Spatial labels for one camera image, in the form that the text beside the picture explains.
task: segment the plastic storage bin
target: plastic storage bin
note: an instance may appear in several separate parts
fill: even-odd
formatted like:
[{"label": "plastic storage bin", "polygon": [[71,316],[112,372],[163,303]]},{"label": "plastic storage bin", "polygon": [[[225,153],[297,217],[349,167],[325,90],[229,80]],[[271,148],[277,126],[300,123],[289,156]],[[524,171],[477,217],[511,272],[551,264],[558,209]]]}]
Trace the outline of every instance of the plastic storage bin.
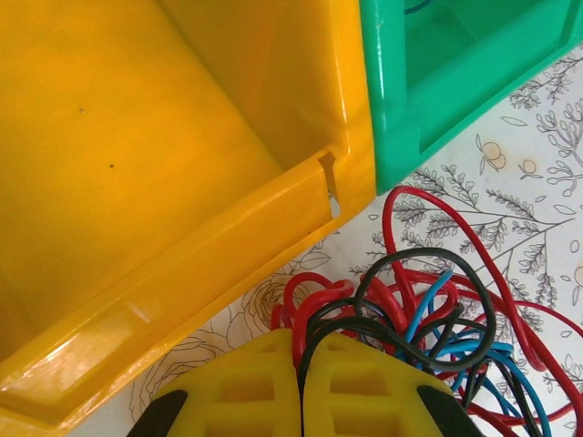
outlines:
[{"label": "plastic storage bin", "polygon": [[373,199],[359,5],[0,16],[0,435],[59,434]]},{"label": "plastic storage bin", "polygon": [[583,39],[581,0],[362,0],[377,192]]}]

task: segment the green plastic bin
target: green plastic bin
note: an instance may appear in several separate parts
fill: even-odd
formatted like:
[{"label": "green plastic bin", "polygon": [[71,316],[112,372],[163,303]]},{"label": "green plastic bin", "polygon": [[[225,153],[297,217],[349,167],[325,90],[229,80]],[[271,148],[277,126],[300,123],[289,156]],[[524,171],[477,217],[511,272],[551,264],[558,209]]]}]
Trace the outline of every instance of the green plastic bin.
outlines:
[{"label": "green plastic bin", "polygon": [[361,0],[379,194],[583,39],[581,0],[421,2]]}]

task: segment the wire bundle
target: wire bundle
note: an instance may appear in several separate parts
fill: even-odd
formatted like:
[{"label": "wire bundle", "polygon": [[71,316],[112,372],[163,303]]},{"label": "wire bundle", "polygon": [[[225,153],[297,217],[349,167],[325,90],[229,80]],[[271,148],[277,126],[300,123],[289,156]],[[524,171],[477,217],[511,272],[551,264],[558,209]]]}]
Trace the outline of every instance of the wire bundle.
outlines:
[{"label": "wire bundle", "polygon": [[[393,239],[392,211],[396,198],[402,194],[419,197],[448,214],[474,244],[476,252],[492,275],[500,296],[488,291],[471,266],[455,253],[439,248],[415,248],[397,251]],[[517,307],[542,310],[566,323],[583,337],[583,330],[561,314],[529,301],[514,301],[504,276],[489,256],[470,225],[443,200],[417,188],[395,188],[388,196],[383,212],[383,234],[387,255],[377,260],[355,287],[350,280],[332,282],[324,276],[306,272],[293,277],[283,294],[283,303],[273,309],[271,328],[293,329],[293,360],[302,391],[310,360],[319,342],[328,334],[340,330],[361,341],[375,340],[386,353],[452,383],[452,390],[461,395],[461,404],[468,412],[489,422],[505,436],[516,436],[513,426],[524,426],[531,436],[550,436],[549,422],[575,410],[577,423],[583,423],[583,395],[557,363],[543,341],[518,314]],[[452,261],[465,275],[447,270],[441,275],[406,269],[401,262],[418,257],[440,257]],[[376,275],[391,265],[395,283],[384,284]],[[315,282],[323,287],[306,298],[299,308],[293,293],[303,282]],[[414,286],[430,285],[416,295]],[[403,305],[395,297],[399,293]],[[435,307],[435,298],[445,295],[445,302]],[[475,320],[461,317],[464,307],[460,298],[477,300],[483,314]],[[512,360],[511,344],[495,341],[496,312],[511,322],[518,343],[528,363],[537,371],[549,371],[568,396],[570,403],[547,415],[537,393],[524,373]],[[428,349],[430,336],[435,345]],[[517,408],[499,393],[487,376],[495,365],[514,393]],[[473,402],[481,389],[491,392],[500,404],[501,413],[490,412]],[[537,417],[527,402],[530,398]],[[578,426],[576,437],[583,437]]]}]

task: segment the floral patterned surface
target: floral patterned surface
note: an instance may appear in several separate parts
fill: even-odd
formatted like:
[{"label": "floral patterned surface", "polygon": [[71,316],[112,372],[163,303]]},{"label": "floral patterned surface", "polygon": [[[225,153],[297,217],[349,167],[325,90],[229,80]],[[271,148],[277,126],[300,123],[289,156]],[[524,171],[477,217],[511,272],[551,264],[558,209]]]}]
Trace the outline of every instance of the floral patterned surface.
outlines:
[{"label": "floral patterned surface", "polygon": [[[404,183],[433,193],[465,216],[517,299],[547,305],[583,324],[583,45],[520,87]],[[292,275],[314,270],[334,280],[358,280],[384,254],[383,203],[384,197],[378,198],[342,229],[233,302],[71,436],[125,435],[163,384],[266,332],[271,309]],[[453,249],[493,285],[472,244],[445,214],[407,197],[397,202],[394,220],[398,247]],[[427,271],[449,267],[439,258],[410,265]],[[390,280],[390,268],[382,276]],[[311,291],[300,288],[297,299]],[[479,304],[466,302],[467,313],[478,311]],[[520,312],[583,391],[581,339],[536,310]],[[516,343],[506,319],[499,317],[498,323],[500,338]],[[529,369],[520,351],[515,359],[547,412],[566,402],[550,374]],[[496,379],[498,388],[511,397],[501,378]],[[495,407],[487,396],[482,402]],[[554,434],[571,435],[574,420],[571,414],[555,422]]]}]

